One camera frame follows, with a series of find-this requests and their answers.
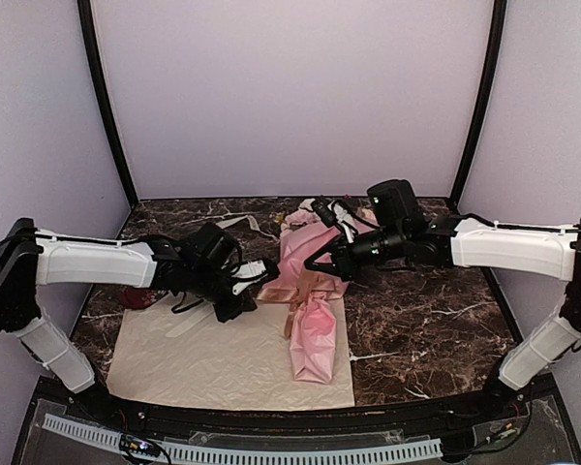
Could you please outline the tan satin ribbon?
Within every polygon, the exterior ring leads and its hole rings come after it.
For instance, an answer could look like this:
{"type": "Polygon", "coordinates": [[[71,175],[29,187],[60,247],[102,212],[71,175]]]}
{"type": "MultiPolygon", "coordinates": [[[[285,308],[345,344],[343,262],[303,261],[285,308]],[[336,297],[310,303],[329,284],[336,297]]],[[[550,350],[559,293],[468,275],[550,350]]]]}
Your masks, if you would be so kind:
{"type": "Polygon", "coordinates": [[[283,289],[274,282],[266,283],[258,292],[257,300],[290,306],[284,327],[284,337],[290,340],[296,313],[304,302],[310,297],[333,300],[342,295],[340,286],[331,276],[316,271],[302,270],[297,280],[288,289],[283,289]]]}

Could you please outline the pink wrapping paper sheet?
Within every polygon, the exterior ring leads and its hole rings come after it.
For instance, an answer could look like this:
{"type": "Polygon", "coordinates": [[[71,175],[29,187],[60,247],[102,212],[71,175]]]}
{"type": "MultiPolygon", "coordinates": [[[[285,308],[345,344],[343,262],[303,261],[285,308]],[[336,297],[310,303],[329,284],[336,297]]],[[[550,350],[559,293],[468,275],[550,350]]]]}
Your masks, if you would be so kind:
{"type": "MultiPolygon", "coordinates": [[[[272,282],[288,289],[299,273],[307,270],[304,261],[337,235],[335,228],[328,228],[316,217],[312,224],[281,232],[280,276],[272,282]]],[[[342,298],[348,284],[331,277],[340,286],[342,298]]],[[[297,381],[326,385],[334,377],[337,320],[331,301],[310,297],[296,313],[289,342],[292,375],[297,381]]]]}

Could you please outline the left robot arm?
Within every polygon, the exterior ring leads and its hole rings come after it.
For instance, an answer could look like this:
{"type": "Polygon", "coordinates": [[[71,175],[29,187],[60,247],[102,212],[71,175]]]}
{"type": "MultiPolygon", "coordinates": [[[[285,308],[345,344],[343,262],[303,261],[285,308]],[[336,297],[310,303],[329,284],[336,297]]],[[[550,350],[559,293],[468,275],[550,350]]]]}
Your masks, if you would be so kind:
{"type": "Polygon", "coordinates": [[[255,310],[248,288],[278,274],[269,260],[244,260],[238,241],[212,223],[183,239],[151,234],[109,240],[40,230],[32,219],[20,218],[0,241],[0,333],[14,335],[79,395],[80,408],[93,420],[108,422],[117,414],[116,399],[87,356],[41,309],[38,287],[104,284],[193,295],[225,323],[255,310]]]}

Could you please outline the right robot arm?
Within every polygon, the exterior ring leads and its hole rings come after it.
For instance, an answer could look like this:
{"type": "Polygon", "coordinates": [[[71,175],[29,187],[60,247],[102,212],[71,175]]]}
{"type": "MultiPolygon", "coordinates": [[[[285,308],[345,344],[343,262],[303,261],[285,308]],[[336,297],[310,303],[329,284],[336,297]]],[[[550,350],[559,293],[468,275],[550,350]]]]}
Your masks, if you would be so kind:
{"type": "Polygon", "coordinates": [[[581,343],[581,219],[561,226],[500,223],[472,213],[428,220],[411,183],[401,179],[374,185],[367,195],[375,222],[350,212],[342,201],[312,201],[311,210],[339,233],[305,260],[307,269],[348,282],[364,265],[402,259],[436,268],[528,272],[565,283],[556,308],[504,357],[475,398],[482,419],[497,419],[510,407],[513,392],[581,343]]]}

